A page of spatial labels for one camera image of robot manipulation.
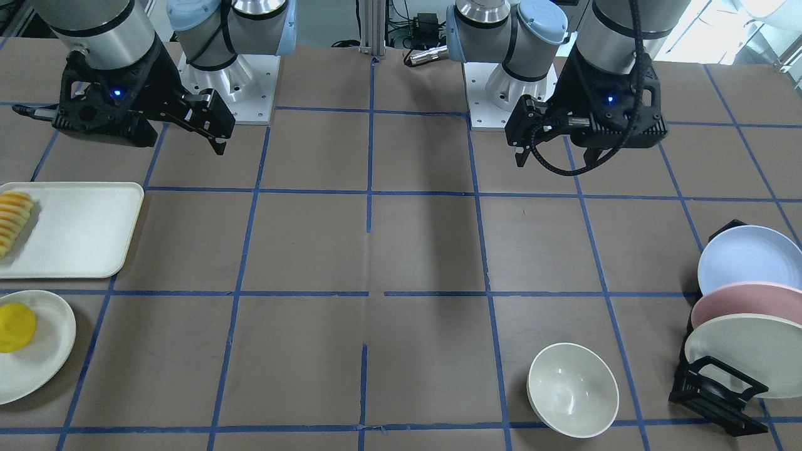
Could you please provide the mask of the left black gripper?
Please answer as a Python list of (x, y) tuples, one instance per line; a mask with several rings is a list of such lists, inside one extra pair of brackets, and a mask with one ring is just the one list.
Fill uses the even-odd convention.
[[(634, 131), (625, 148), (650, 148), (668, 134), (661, 111), (660, 82), (652, 68), (650, 56), (645, 57), (644, 92), (650, 93), (651, 105), (642, 105)], [(515, 162), (523, 167), (532, 153), (533, 137), (545, 125), (545, 140), (569, 135), (574, 145), (584, 148), (613, 148), (621, 139), (633, 112), (634, 83), (638, 71), (611, 74), (594, 68), (573, 49), (559, 76), (553, 95), (544, 103), (532, 95), (521, 95), (505, 123), (505, 137), (516, 149)]]

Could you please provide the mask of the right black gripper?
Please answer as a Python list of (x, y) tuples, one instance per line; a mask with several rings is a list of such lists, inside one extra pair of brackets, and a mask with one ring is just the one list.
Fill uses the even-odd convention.
[(236, 120), (215, 89), (189, 93), (165, 48), (150, 48), (125, 68), (91, 68), (73, 49), (66, 57), (52, 126), (66, 136), (129, 147), (152, 147), (150, 120), (168, 120), (208, 140), (224, 155)]

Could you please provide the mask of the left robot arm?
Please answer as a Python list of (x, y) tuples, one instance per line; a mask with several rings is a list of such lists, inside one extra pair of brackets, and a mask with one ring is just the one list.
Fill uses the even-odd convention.
[(447, 12), (449, 59), (495, 63), (493, 94), (510, 111), (504, 133), (516, 165), (533, 157), (573, 177), (623, 148), (650, 148), (668, 134), (653, 57), (687, 1), (591, 1), (553, 93), (547, 80), (569, 18), (552, 1), (457, 1)]

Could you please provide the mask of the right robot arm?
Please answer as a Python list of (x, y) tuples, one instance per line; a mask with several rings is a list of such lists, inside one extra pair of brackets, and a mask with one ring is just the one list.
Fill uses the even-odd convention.
[(112, 145), (152, 147), (152, 122), (169, 121), (221, 156), (237, 121), (232, 106), (260, 97), (249, 55), (278, 58), (297, 43), (295, 1), (168, 1), (180, 70), (137, 1), (31, 5), (69, 52), (58, 103), (14, 111)]

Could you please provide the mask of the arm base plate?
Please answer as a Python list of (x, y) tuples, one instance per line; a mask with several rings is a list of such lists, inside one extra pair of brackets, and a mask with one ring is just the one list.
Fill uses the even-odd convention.
[(553, 64), (547, 75), (535, 82), (513, 78), (500, 63), (469, 62), (463, 69), (471, 128), (476, 131), (503, 132), (521, 95), (544, 103), (558, 82)]
[(241, 54), (217, 71), (203, 71), (180, 56), (177, 69), (184, 88), (192, 93), (212, 88), (221, 96), (238, 125), (269, 125), (273, 112), (281, 57)]

